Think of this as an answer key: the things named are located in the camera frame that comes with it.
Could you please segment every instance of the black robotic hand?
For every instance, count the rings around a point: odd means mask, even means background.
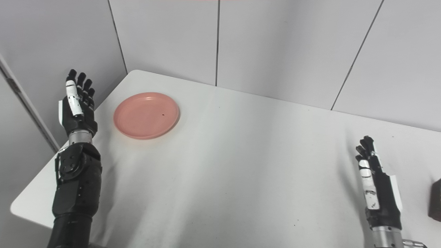
[[[98,211],[101,191],[101,155],[92,145],[98,128],[94,120],[92,81],[71,70],[67,96],[59,102],[59,120],[69,146],[55,159],[56,192],[52,206],[54,227],[48,248],[87,248],[92,217]]]
[[[402,203],[395,176],[383,172],[375,150],[374,140],[364,136],[356,150],[359,162],[366,218],[376,248],[426,247],[423,243],[403,239],[401,236]]]
[[[86,130],[91,136],[95,136],[98,125],[95,122],[93,95],[95,90],[91,88],[92,80],[86,79],[84,72],[78,75],[71,69],[66,78],[66,93],[59,103],[59,121],[66,130],[68,136],[75,130]]]

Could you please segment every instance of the robotic arm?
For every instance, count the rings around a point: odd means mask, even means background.
[[[84,81],[84,73],[75,78],[72,69],[66,78],[67,96],[59,102],[59,121],[69,137],[69,146],[55,159],[55,220],[48,248],[87,248],[99,204],[101,156],[92,145],[98,129],[93,112],[95,90],[90,79]]]
[[[369,222],[376,248],[426,247],[423,243],[404,240],[401,236],[401,211],[403,209],[395,175],[383,172],[375,150],[374,140],[365,136],[356,150],[364,196],[366,218]]]

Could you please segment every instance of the silver metal cylinder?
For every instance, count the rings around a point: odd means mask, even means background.
[[[88,130],[75,130],[69,134],[69,145],[81,142],[92,144],[92,134]]]
[[[403,239],[403,244],[404,246],[409,246],[409,247],[426,247],[422,242],[408,240],[408,239]]]
[[[401,230],[391,226],[372,228],[374,245],[377,248],[404,248]]]

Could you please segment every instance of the white wall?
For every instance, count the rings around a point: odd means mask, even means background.
[[[53,152],[1,74],[0,99],[0,247],[46,247],[50,230],[14,216],[9,207]]]
[[[3,0],[0,53],[60,145],[57,101],[69,70],[93,80],[97,105],[126,75],[105,0]]]
[[[217,1],[110,0],[127,70],[215,84]]]
[[[217,85],[331,109],[380,2],[221,1]]]
[[[385,1],[334,110],[441,131],[440,13]]]

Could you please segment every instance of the pink plate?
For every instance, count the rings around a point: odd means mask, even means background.
[[[145,92],[120,103],[113,123],[123,134],[134,139],[152,139],[170,130],[179,117],[179,107],[169,96]]]

